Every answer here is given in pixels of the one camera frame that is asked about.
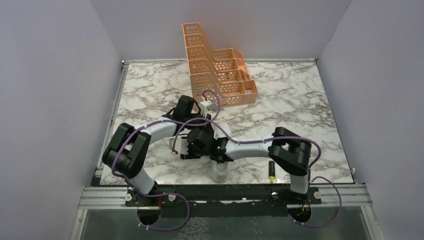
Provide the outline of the white sneaker shoe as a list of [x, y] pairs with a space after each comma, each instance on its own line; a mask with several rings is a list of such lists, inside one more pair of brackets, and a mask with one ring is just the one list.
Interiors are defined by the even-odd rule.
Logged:
[[229, 158], [225, 155], [224, 150], [228, 142], [228, 137], [232, 136], [230, 126], [225, 122], [218, 122], [218, 126], [213, 125], [213, 137], [215, 139], [212, 145], [212, 178], [217, 183], [224, 183], [229, 177]]

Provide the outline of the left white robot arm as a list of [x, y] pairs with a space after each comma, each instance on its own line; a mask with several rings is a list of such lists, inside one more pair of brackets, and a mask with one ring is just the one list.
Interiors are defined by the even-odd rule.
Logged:
[[122, 123], [118, 126], [110, 142], [104, 150], [101, 161], [112, 170], [116, 177], [125, 179], [133, 188], [137, 189], [138, 199], [144, 205], [152, 205], [157, 200], [155, 181], [143, 169], [149, 146], [159, 140], [174, 137], [180, 127], [189, 120], [184, 129], [192, 130], [202, 126], [211, 119], [210, 107], [193, 112], [193, 107], [201, 107], [194, 98], [182, 95], [169, 112], [159, 119], [141, 125], [132, 126]]

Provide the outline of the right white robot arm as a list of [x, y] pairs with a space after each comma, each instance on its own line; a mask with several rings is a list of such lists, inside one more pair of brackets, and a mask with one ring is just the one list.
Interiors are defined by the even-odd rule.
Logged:
[[208, 157], [216, 163], [245, 158], [270, 158], [290, 176], [289, 199], [300, 204], [309, 196], [309, 160], [312, 143], [284, 127], [263, 137], [230, 138], [210, 127], [192, 129], [183, 137], [181, 159]]

